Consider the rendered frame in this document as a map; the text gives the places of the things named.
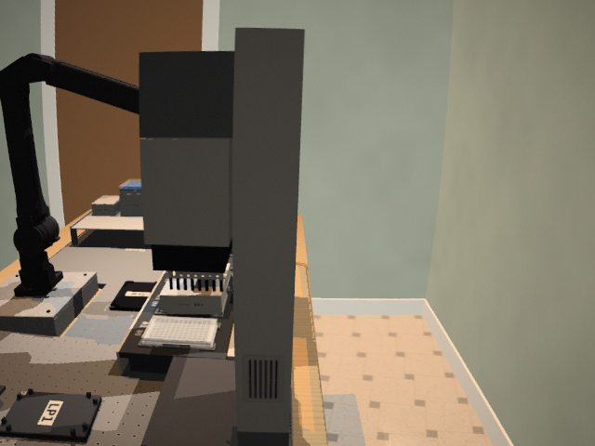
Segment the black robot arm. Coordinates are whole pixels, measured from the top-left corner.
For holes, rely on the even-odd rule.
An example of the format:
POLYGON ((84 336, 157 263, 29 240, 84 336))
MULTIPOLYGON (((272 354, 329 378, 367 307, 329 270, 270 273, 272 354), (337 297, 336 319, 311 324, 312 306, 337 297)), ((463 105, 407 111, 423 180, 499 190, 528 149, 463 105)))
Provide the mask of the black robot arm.
POLYGON ((47 55, 30 53, 0 71, 0 100, 18 216, 13 241, 20 252, 21 284, 14 289, 15 296, 47 295, 63 279, 45 251, 60 239, 60 227, 43 197, 30 112, 29 83, 42 81, 139 114, 137 85, 47 55))

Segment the white translucent plate lid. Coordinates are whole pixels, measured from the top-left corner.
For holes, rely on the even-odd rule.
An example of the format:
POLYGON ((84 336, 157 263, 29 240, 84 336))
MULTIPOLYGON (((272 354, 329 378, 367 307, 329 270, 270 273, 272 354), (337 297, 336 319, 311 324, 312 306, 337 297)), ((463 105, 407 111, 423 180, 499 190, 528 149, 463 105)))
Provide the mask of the white translucent plate lid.
POLYGON ((152 316, 141 341, 212 346, 218 319, 152 316))

